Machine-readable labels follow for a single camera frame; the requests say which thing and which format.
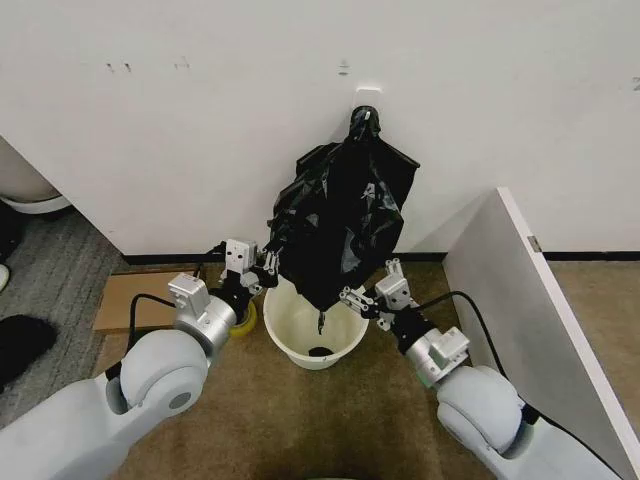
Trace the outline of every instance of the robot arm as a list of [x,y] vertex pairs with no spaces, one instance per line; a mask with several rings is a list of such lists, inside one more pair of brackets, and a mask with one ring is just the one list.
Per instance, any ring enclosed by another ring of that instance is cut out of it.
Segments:
[[189,275],[169,284],[174,330],[148,333],[105,373],[68,385],[0,432],[3,478],[106,478],[134,443],[198,400],[260,281],[271,286],[277,279],[275,269],[256,266],[255,242],[229,240],[226,252],[212,295]]
[[340,300],[391,331],[398,350],[426,387],[436,391],[438,419],[499,479],[606,479],[619,477],[595,454],[541,418],[495,370],[462,365],[469,340],[457,328],[444,334],[410,307],[409,284],[398,259],[372,291],[346,287]]

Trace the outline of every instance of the baseboard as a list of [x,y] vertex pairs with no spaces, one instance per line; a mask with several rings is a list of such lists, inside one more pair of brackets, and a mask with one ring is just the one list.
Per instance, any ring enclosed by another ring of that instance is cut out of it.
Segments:
[[[624,252],[544,252],[544,258],[548,261],[565,262],[633,262],[640,261],[640,251]],[[446,252],[406,252],[394,253],[392,257],[397,257],[403,262],[442,262]],[[216,253],[212,255],[204,254],[166,254],[166,255],[123,255],[124,260],[129,265],[156,265],[175,263],[200,263],[200,262],[223,262],[224,255]]]
[[550,262],[635,262],[640,261],[640,252],[544,252],[544,258]]

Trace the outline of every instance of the plastic bucket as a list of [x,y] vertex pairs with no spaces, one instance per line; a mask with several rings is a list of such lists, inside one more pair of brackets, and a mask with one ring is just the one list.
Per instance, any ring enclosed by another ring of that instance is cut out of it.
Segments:
[[[280,277],[278,286],[267,292],[264,323],[274,343],[296,365],[308,370],[328,368],[353,350],[364,337],[369,321],[346,305],[338,303],[325,314],[322,335],[318,333],[318,310],[295,286]],[[312,356],[318,347],[332,354]]]

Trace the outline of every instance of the plastic bag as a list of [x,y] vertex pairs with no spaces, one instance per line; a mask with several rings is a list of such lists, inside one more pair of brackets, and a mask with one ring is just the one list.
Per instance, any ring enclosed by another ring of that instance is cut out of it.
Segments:
[[378,112],[358,107],[342,143],[314,148],[297,161],[280,192],[267,250],[279,272],[320,311],[357,288],[396,246],[404,204],[420,166],[379,137]]

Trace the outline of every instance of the gray carpet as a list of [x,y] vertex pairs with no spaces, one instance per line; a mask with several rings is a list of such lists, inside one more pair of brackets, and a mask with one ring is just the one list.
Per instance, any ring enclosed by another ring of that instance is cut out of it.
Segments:
[[58,339],[0,394],[0,427],[65,385],[87,378],[102,338],[91,325],[109,274],[122,268],[118,250],[78,212],[33,218],[9,257],[11,280],[0,293],[0,319],[25,314],[48,319]]

